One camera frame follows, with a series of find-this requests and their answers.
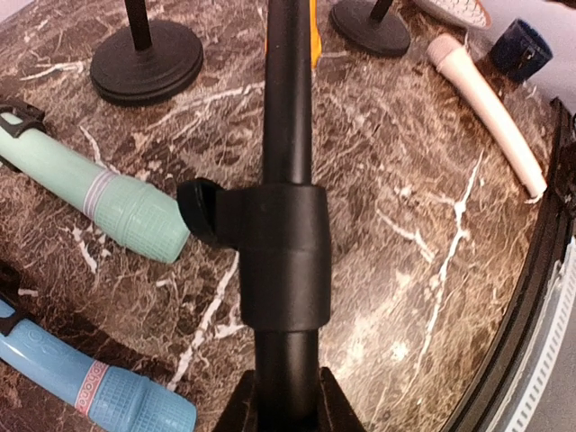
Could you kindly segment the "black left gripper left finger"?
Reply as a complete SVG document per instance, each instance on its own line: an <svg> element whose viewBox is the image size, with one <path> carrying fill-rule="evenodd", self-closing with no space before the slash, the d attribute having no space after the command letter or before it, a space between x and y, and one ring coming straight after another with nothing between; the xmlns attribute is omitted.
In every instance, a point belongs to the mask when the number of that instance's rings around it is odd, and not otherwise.
<svg viewBox="0 0 576 432"><path fill-rule="evenodd" d="M256 372L245 371L213 429L214 432L258 432Z"/></svg>

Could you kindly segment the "black stand for beige microphone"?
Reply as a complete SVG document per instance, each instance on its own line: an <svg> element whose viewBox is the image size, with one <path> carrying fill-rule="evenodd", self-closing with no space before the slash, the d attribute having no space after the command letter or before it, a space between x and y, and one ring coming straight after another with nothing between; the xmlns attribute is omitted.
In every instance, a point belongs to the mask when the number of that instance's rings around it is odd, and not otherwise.
<svg viewBox="0 0 576 432"><path fill-rule="evenodd" d="M329 13L334 29L362 50L379 57L397 58L407 53L410 33L391 12L392 1L344 0Z"/></svg>

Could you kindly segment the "beige toy microphone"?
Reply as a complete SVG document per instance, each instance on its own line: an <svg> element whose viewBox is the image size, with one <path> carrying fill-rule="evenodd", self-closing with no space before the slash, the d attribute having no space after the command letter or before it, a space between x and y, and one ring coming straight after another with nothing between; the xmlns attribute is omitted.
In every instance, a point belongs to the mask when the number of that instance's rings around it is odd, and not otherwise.
<svg viewBox="0 0 576 432"><path fill-rule="evenodd" d="M547 183L534 153L504 104L474 65L465 46L443 33L430 42L427 56L481 119L530 197L541 196Z"/></svg>

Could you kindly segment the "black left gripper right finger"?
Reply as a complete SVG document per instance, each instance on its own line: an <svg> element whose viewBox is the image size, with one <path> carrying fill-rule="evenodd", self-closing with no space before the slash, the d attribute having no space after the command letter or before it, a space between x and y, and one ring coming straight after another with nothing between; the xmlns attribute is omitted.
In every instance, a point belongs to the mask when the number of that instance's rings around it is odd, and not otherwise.
<svg viewBox="0 0 576 432"><path fill-rule="evenodd" d="M334 374L327 367L320 369L319 383L318 431L365 432Z"/></svg>

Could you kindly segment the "black stand with orange microphone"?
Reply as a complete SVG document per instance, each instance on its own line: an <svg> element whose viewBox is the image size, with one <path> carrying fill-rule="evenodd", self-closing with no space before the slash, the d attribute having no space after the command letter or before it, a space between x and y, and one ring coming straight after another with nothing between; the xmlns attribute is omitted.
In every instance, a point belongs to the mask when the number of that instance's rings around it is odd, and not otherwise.
<svg viewBox="0 0 576 432"><path fill-rule="evenodd" d="M312 431L320 397L319 331L330 317L326 191L312 182L311 9L268 5L262 181L226 189L198 177L176 190L187 228L238 253L240 315L255 337L250 431Z"/></svg>

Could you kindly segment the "orange toy microphone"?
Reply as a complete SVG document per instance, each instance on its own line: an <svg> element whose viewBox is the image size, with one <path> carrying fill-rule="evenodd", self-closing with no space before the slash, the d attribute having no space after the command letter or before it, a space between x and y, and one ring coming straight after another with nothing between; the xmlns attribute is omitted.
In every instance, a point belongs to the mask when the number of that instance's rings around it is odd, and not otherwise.
<svg viewBox="0 0 576 432"><path fill-rule="evenodd" d="M310 67L314 71L322 55L322 41L317 20L317 1L309 0L310 7Z"/></svg>

